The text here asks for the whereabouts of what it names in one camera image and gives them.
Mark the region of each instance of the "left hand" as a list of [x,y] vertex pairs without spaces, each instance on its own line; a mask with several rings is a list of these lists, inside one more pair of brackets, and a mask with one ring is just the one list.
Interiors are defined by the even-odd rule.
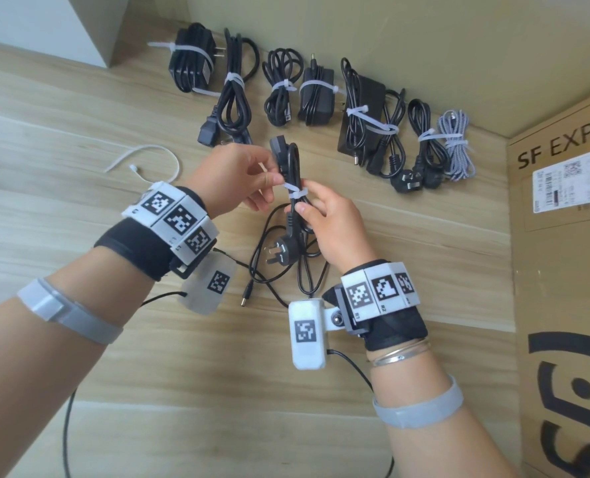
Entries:
[[253,211],[268,211],[275,200],[273,186],[284,184],[284,178],[268,149],[231,143],[213,149],[191,176],[177,184],[195,191],[215,218],[241,202]]

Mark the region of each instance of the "silver bracelet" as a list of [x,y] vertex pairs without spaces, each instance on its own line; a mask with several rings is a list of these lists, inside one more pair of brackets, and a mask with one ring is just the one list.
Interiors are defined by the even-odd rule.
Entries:
[[387,364],[394,364],[395,362],[405,361],[414,356],[418,356],[430,349],[430,341],[428,338],[423,338],[418,342],[414,342],[411,345],[407,345],[401,349],[381,356],[372,362],[373,367],[385,366]]

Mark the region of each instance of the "white wall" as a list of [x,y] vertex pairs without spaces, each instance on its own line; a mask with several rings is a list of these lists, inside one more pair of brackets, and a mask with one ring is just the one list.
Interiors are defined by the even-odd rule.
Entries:
[[128,0],[0,0],[0,43],[108,67]]

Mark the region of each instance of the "hand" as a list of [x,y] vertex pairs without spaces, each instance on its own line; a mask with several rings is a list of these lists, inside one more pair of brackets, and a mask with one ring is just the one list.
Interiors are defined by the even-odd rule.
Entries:
[[295,210],[315,231],[319,249],[326,261],[340,272],[377,259],[359,210],[348,198],[315,181],[303,180],[304,187],[317,194],[312,205],[299,202]]
[[211,218],[215,218],[241,202],[253,211],[268,211],[268,205],[275,200],[273,186],[280,184],[284,184],[284,178],[268,149],[231,143],[213,149],[178,185],[195,191]]

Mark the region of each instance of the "gray braided cable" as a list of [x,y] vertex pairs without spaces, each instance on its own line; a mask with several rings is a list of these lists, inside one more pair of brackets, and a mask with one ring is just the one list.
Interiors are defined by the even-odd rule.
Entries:
[[[441,134],[463,134],[463,137],[448,139],[448,141],[465,140],[465,130],[468,128],[470,119],[464,111],[446,111],[437,121],[437,127]],[[448,154],[450,154],[450,169],[446,175],[450,176],[452,181],[459,181],[473,177],[477,170],[468,156],[466,144],[449,145],[446,144]]]

